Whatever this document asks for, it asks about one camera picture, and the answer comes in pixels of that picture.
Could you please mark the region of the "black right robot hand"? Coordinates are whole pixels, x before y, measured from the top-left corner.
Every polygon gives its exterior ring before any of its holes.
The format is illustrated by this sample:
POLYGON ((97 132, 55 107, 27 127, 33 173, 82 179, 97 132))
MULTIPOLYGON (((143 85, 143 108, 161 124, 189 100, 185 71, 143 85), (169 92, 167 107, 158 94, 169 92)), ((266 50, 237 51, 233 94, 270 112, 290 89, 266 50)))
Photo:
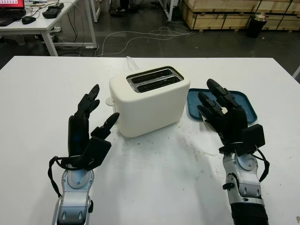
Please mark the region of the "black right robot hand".
POLYGON ((247 116, 234 95, 213 79, 207 80, 207 86, 216 97, 212 100, 203 92, 198 93, 201 105, 198 111, 212 129, 218 133, 223 145, 241 142, 241 131, 248 127, 247 116))

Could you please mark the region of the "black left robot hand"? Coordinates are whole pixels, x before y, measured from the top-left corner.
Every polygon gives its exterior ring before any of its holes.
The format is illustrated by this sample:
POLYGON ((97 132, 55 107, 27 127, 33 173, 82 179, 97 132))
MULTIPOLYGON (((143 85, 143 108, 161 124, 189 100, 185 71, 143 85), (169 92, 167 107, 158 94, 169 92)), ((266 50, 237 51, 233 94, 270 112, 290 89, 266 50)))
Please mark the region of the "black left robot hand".
POLYGON ((75 158, 74 167, 88 167, 102 163, 111 143, 105 139, 110 135, 111 128, 120 114, 113 113, 102 126, 89 132, 90 114, 99 106, 99 85, 96 84, 89 93, 80 100, 77 111, 68 120, 68 155, 75 158))

